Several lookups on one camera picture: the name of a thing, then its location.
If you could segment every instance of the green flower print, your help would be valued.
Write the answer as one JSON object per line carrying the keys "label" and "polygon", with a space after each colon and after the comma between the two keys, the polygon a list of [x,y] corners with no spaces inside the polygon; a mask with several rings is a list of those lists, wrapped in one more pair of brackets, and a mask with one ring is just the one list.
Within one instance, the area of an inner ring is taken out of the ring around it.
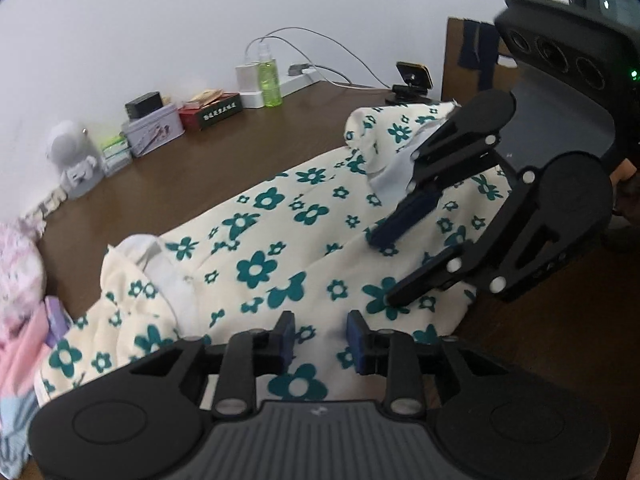
{"label": "green flower print", "polygon": [[455,233],[449,235],[449,237],[447,237],[447,239],[444,240],[444,244],[447,247],[454,247],[456,245],[461,244],[465,240],[466,240],[466,227],[461,225]]}
{"label": "green flower print", "polygon": [[486,223],[484,222],[485,220],[485,218],[480,218],[478,217],[478,215],[474,215],[473,219],[471,220],[471,227],[476,231],[479,231],[486,225]]}
{"label": "green flower print", "polygon": [[256,218],[260,216],[260,213],[236,213],[233,218],[227,218],[222,221],[222,225],[227,225],[230,227],[229,229],[229,239],[235,240],[242,233],[244,233],[249,227],[257,224]]}
{"label": "green flower print", "polygon": [[276,270],[276,267],[276,260],[267,260],[264,252],[255,251],[250,260],[240,260],[236,264],[238,281],[245,282],[249,288],[255,288],[260,282],[268,282],[269,274]]}
{"label": "green flower print", "polygon": [[335,356],[338,361],[340,361],[340,366],[343,370],[353,366],[353,354],[351,353],[350,347],[347,346],[347,348],[344,349],[344,352],[338,352]]}
{"label": "green flower print", "polygon": [[140,280],[131,282],[131,285],[129,285],[129,295],[133,298],[137,298],[143,290],[145,290],[145,286],[142,285]]}
{"label": "green flower print", "polygon": [[120,314],[120,310],[116,310],[115,314],[109,318],[109,324],[114,328],[119,327],[122,324],[122,314]]}
{"label": "green flower print", "polygon": [[49,356],[49,366],[51,368],[60,368],[67,379],[74,376],[76,368],[74,364],[82,359],[82,352],[71,345],[66,338],[58,341],[56,349]]}
{"label": "green flower print", "polygon": [[365,119],[366,121],[362,121],[365,130],[373,128],[373,125],[376,124],[376,118],[373,115],[365,116]]}
{"label": "green flower print", "polygon": [[380,199],[375,193],[367,195],[367,202],[369,202],[373,207],[382,206],[382,202],[380,202]]}
{"label": "green flower print", "polygon": [[302,200],[294,200],[289,204],[289,207],[291,208],[292,211],[297,211],[298,209],[304,209],[305,203],[302,202]]}
{"label": "green flower print", "polygon": [[334,189],[334,196],[336,198],[345,199],[347,198],[348,194],[349,194],[349,191],[345,189],[344,186],[340,186]]}
{"label": "green flower print", "polygon": [[395,286],[395,284],[396,279],[391,276],[387,276],[386,278],[383,278],[382,282],[380,283],[381,286],[365,285],[362,287],[362,291],[365,294],[374,298],[373,301],[369,301],[369,303],[367,303],[367,312],[369,314],[377,314],[384,310],[386,318],[391,321],[395,321],[398,317],[398,314],[409,313],[409,309],[406,307],[393,308],[391,306],[388,306],[388,304],[386,303],[386,294],[391,290],[393,286]]}
{"label": "green flower print", "polygon": [[425,330],[416,330],[412,335],[418,343],[422,343],[425,345],[434,345],[438,342],[438,333],[436,332],[436,327],[434,327],[431,323]]}
{"label": "green flower print", "polygon": [[309,206],[306,211],[301,211],[293,217],[296,222],[302,222],[304,225],[313,225],[318,220],[319,216],[326,215],[329,212],[328,207],[321,206],[320,204],[313,204]]}
{"label": "green flower print", "polygon": [[355,229],[356,225],[360,223],[360,219],[357,216],[347,215],[347,219],[344,223],[349,226],[349,229]]}
{"label": "green flower print", "polygon": [[270,187],[267,191],[255,197],[254,207],[271,211],[276,209],[276,206],[283,200],[284,195],[278,193],[278,188]]}
{"label": "green flower print", "polygon": [[392,128],[387,130],[389,135],[393,135],[396,138],[396,144],[400,144],[403,140],[407,140],[411,134],[411,128],[408,126],[398,126],[394,123]]}
{"label": "green flower print", "polygon": [[83,330],[87,325],[89,325],[89,320],[86,318],[86,316],[80,316],[78,319],[76,319],[76,326],[78,327],[78,330]]}
{"label": "green flower print", "polygon": [[435,312],[436,299],[433,296],[423,296],[420,298],[418,308],[428,308],[432,312]]}
{"label": "green flower print", "polygon": [[155,325],[147,325],[146,327],[146,335],[137,335],[133,339],[133,344],[143,350],[145,355],[151,354],[151,352],[155,352],[156,350],[161,349],[163,346],[170,345],[174,340],[170,337],[166,339],[162,339],[160,337],[160,331],[158,327]]}
{"label": "green flower print", "polygon": [[170,251],[175,251],[176,259],[181,262],[185,258],[187,258],[187,260],[191,260],[193,251],[195,250],[196,245],[199,243],[200,242],[193,242],[190,236],[185,236],[182,240],[180,240],[179,244],[165,244],[165,247]]}
{"label": "green flower print", "polygon": [[287,247],[287,245],[284,242],[276,242],[274,244],[271,244],[269,246],[269,252],[267,253],[267,256],[279,256],[279,254],[284,250],[285,247]]}
{"label": "green flower print", "polygon": [[446,209],[449,212],[454,211],[455,209],[458,209],[458,202],[456,202],[455,200],[451,200],[450,202],[447,202],[442,208]]}
{"label": "green flower print", "polygon": [[312,185],[320,184],[326,179],[326,175],[324,174],[326,170],[318,169],[318,168],[309,168],[306,171],[297,171],[296,175],[300,178],[298,182],[308,182]]}
{"label": "green flower print", "polygon": [[48,394],[52,394],[56,391],[56,387],[46,379],[42,381],[42,385],[44,386],[44,389]]}
{"label": "green flower print", "polygon": [[220,249],[226,247],[226,242],[215,242],[211,254],[216,254]]}
{"label": "green flower print", "polygon": [[285,373],[269,381],[271,395],[282,400],[323,400],[328,390],[316,378],[316,367],[303,364],[292,374]]}
{"label": "green flower print", "polygon": [[415,120],[415,122],[417,122],[418,124],[424,124],[428,121],[436,121],[436,120],[437,119],[432,115],[421,115]]}
{"label": "green flower print", "polygon": [[225,309],[224,308],[221,308],[217,312],[212,312],[211,313],[211,323],[209,323],[209,328],[213,327],[221,317],[225,317]]}
{"label": "green flower print", "polygon": [[247,312],[253,312],[254,314],[256,314],[258,312],[258,307],[263,303],[264,300],[262,298],[254,298],[251,303],[246,302],[240,305],[240,312],[242,312],[243,314],[246,314]]}
{"label": "green flower print", "polygon": [[145,285],[145,288],[143,289],[143,291],[148,300],[152,300],[158,295],[158,290],[156,289],[156,286],[151,282]]}
{"label": "green flower print", "polygon": [[333,280],[326,288],[329,296],[331,297],[331,301],[338,300],[339,298],[346,298],[348,296],[348,289],[349,287],[344,284],[343,280]]}
{"label": "green flower print", "polygon": [[391,244],[389,247],[385,247],[384,249],[379,249],[378,251],[383,256],[389,256],[389,257],[396,256],[396,254],[398,254],[400,252],[400,251],[398,251],[398,249],[396,249],[396,245],[395,244]]}
{"label": "green flower print", "polygon": [[472,176],[471,180],[475,181],[478,184],[478,191],[481,194],[486,195],[486,197],[489,200],[493,201],[496,198],[504,198],[498,191],[497,186],[494,186],[493,184],[489,184],[486,181],[486,177],[483,174],[479,174],[478,176]]}
{"label": "green flower print", "polygon": [[278,308],[287,298],[291,301],[300,301],[305,295],[305,289],[302,286],[305,278],[306,272],[302,271],[289,278],[289,286],[284,290],[277,287],[269,290],[267,297],[267,305],[269,305],[269,308]]}
{"label": "green flower print", "polygon": [[266,181],[271,182],[272,180],[276,180],[276,178],[278,178],[279,176],[289,176],[289,173],[286,173],[285,171],[283,171],[282,173],[276,173],[271,178],[268,178]]}
{"label": "green flower print", "polygon": [[96,353],[95,359],[91,361],[91,366],[101,374],[103,371],[111,368],[111,355],[108,352],[105,352],[104,354],[102,352]]}
{"label": "green flower print", "polygon": [[316,329],[312,326],[301,326],[300,330],[296,332],[296,341],[299,345],[302,345],[303,342],[309,341],[316,337]]}
{"label": "green flower print", "polygon": [[[382,220],[378,220],[376,222],[376,226],[382,225],[385,222],[385,219],[383,218]],[[370,227],[367,227],[366,229],[364,229],[364,239],[367,241],[367,244],[371,242],[371,235],[373,234],[373,231],[371,230]]]}
{"label": "green flower print", "polygon": [[347,167],[351,170],[351,173],[359,173],[364,175],[367,174],[367,172],[360,167],[360,165],[364,164],[364,162],[364,157],[362,155],[358,155],[355,160],[352,160],[347,164]]}
{"label": "green flower print", "polygon": [[453,229],[453,222],[448,218],[441,218],[436,222],[436,225],[440,228],[442,234],[448,233]]}
{"label": "green flower print", "polygon": [[207,274],[204,275],[204,282],[207,285],[211,285],[211,283],[216,282],[219,275],[220,273],[217,270],[214,270],[213,272],[208,272]]}
{"label": "green flower print", "polygon": [[342,245],[339,244],[327,244],[326,246],[326,252],[324,253],[324,256],[327,256],[328,254],[331,253],[335,253],[335,251],[339,251],[342,248]]}
{"label": "green flower print", "polygon": [[84,381],[85,375],[86,375],[86,372],[82,372],[80,374],[80,378],[77,381],[71,381],[71,386],[73,387],[74,390],[82,386],[82,381]]}

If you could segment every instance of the cable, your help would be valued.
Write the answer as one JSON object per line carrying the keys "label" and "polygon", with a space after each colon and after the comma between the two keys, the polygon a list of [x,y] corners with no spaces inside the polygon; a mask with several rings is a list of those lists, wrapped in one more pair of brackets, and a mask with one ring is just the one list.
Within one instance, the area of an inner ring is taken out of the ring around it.
{"label": "cable", "polygon": [[[289,67],[288,73],[289,75],[301,75],[303,70],[306,70],[307,68],[310,68],[310,67],[311,65],[309,65],[309,63],[296,63]],[[328,70],[329,72],[333,72],[334,74],[337,74],[340,77],[343,77],[345,81],[350,85],[353,84],[353,81],[349,79],[347,76],[345,76],[342,72],[338,72],[337,70],[334,70],[333,68],[324,66],[324,65],[316,65],[316,67],[322,68],[323,70]]]}
{"label": "cable", "polygon": [[353,81],[351,79],[349,79],[347,76],[345,76],[342,72],[338,72],[337,70],[334,70],[333,68],[329,68],[328,66],[324,66],[324,65],[316,65],[316,68],[322,68],[323,70],[328,70],[329,72],[333,72],[334,74],[337,74],[340,77],[343,77],[345,79],[345,81],[347,83],[349,83],[350,85],[353,84]]}
{"label": "cable", "polygon": [[[287,43],[291,48],[297,50],[300,54],[302,54],[302,56],[308,61],[309,65],[311,65],[313,68],[315,68],[316,70],[318,70],[318,66],[309,59],[309,56],[307,56],[304,52],[302,52],[298,47],[296,47],[293,43],[291,43],[289,40],[285,40],[284,38],[281,38],[280,36],[263,36],[262,38],[257,38],[254,41],[257,40],[280,40],[280,41],[284,41],[285,43]],[[322,79],[324,79],[325,81],[331,83],[334,86],[337,86],[338,88],[347,88],[349,90],[375,90],[375,91],[380,91],[382,90],[382,88],[372,88],[370,86],[368,87],[362,87],[362,86],[347,86],[347,85],[340,85],[338,83],[335,83],[333,81],[331,81],[329,78],[327,78],[327,76],[325,76],[322,72],[320,72],[318,70],[318,73],[320,74],[320,77],[322,77]]]}
{"label": "cable", "polygon": [[388,84],[386,84],[385,82],[383,82],[374,72],[372,69],[369,68],[369,65],[367,65],[363,60],[361,60],[358,56],[356,56],[351,50],[349,50],[347,47],[345,47],[342,43],[340,43],[340,41],[334,40],[334,38],[331,38],[329,36],[326,36],[325,34],[321,34],[320,32],[316,32],[315,30],[312,30],[311,28],[305,28],[305,27],[282,27],[282,28],[277,28],[276,30],[272,30],[271,32],[268,32],[265,36],[261,37],[261,38],[255,38],[254,40],[251,40],[251,42],[246,46],[246,49],[244,50],[244,58],[246,60],[249,59],[249,49],[251,48],[252,44],[254,44],[256,41],[262,41],[264,40],[267,36],[271,36],[273,34],[275,34],[276,32],[280,32],[282,30],[306,30],[307,32],[311,32],[312,34],[316,34],[318,36],[321,36],[322,38],[327,38],[330,41],[333,41],[335,44],[341,46],[344,50],[346,50],[349,54],[351,54],[355,59],[357,59],[359,62],[362,63],[362,65],[364,66],[364,68],[366,68],[369,73],[385,88],[390,88],[390,86]]}

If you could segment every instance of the red box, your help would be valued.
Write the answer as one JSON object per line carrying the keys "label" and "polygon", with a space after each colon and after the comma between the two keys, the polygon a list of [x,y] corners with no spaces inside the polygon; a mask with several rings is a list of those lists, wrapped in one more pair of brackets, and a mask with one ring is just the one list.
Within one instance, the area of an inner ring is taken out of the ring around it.
{"label": "red box", "polygon": [[180,108],[180,120],[185,129],[204,130],[222,119],[242,111],[242,100],[239,93],[222,94],[220,99],[203,108]]}

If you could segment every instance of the black box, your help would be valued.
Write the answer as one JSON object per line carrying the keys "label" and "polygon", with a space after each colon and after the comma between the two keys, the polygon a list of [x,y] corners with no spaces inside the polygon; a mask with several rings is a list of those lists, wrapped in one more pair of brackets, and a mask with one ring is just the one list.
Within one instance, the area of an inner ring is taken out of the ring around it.
{"label": "black box", "polygon": [[240,94],[222,94],[220,99],[197,110],[180,108],[180,120],[188,130],[204,130],[208,126],[242,111]]}
{"label": "black box", "polygon": [[134,121],[159,110],[163,106],[160,92],[149,92],[125,104],[124,109],[127,111],[129,119]]}

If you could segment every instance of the wooden desk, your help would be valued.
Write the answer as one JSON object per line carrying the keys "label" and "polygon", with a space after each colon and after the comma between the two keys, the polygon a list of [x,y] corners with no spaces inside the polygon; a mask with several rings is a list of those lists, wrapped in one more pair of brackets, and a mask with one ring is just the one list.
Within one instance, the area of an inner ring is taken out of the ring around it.
{"label": "wooden desk", "polygon": [[[100,293],[107,244],[162,234],[291,166],[343,145],[348,115],[383,93],[318,83],[279,108],[189,132],[65,203],[40,243],[49,292],[77,317]],[[458,333],[594,400],[612,444],[599,479],[624,479],[640,430],[640,260],[595,250],[515,303],[482,297]],[[23,478],[37,478],[30,468]]]}

